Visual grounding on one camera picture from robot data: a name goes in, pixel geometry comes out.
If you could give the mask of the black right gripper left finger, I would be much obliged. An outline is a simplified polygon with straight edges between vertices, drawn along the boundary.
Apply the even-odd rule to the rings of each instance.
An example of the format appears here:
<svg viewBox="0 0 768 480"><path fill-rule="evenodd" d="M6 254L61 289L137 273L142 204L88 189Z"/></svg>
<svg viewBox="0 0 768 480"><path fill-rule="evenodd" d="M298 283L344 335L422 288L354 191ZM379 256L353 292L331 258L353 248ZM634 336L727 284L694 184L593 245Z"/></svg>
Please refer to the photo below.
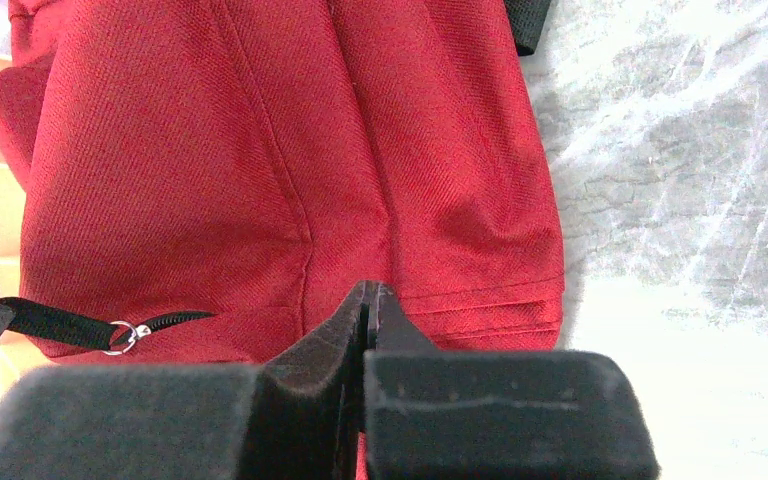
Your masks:
<svg viewBox="0 0 768 480"><path fill-rule="evenodd" d="M47 367L0 405L0 479L352 479L370 282L262 364Z"/></svg>

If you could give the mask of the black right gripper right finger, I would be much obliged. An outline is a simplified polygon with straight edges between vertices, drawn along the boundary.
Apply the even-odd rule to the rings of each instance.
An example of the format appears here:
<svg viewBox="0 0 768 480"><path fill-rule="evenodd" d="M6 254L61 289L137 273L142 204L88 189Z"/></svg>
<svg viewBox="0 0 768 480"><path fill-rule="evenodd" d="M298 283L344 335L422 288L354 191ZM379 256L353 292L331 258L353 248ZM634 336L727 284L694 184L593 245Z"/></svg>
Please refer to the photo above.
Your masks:
<svg viewBox="0 0 768 480"><path fill-rule="evenodd" d="M368 285L365 463L372 479L655 479L637 396L609 357L443 351Z"/></svg>

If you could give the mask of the red student backpack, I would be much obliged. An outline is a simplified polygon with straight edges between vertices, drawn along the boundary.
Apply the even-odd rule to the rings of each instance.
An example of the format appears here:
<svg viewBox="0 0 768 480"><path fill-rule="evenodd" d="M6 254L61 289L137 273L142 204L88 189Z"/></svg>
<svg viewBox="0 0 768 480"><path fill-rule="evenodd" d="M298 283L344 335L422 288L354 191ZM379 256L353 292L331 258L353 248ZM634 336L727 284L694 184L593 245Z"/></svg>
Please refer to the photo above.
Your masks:
<svg viewBox="0 0 768 480"><path fill-rule="evenodd" d="M50 367L262 365L384 284L546 351L562 231L519 60L545 1L12 1L0 150Z"/></svg>

